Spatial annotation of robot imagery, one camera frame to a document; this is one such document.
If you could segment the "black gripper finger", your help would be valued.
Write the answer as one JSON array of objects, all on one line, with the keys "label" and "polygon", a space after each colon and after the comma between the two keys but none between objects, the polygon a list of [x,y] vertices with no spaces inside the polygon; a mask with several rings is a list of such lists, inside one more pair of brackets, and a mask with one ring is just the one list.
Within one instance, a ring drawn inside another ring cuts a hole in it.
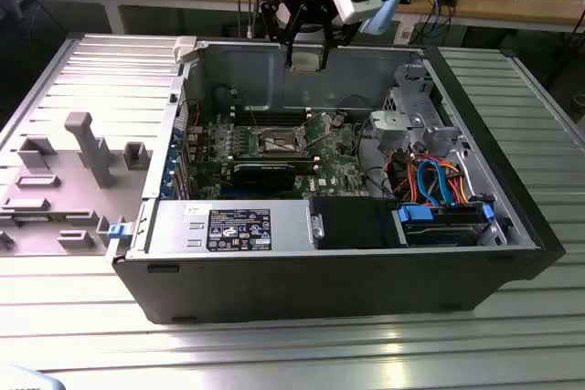
[{"label": "black gripper finger", "polygon": [[[283,25],[279,22],[277,15],[281,7],[289,13]],[[259,8],[270,41],[285,46],[284,66],[290,68],[293,65],[293,41],[303,23],[303,1],[260,0]]]},{"label": "black gripper finger", "polygon": [[333,0],[318,0],[320,25],[324,31],[319,69],[325,69],[332,48],[348,46],[357,32],[357,23],[345,24]]}]

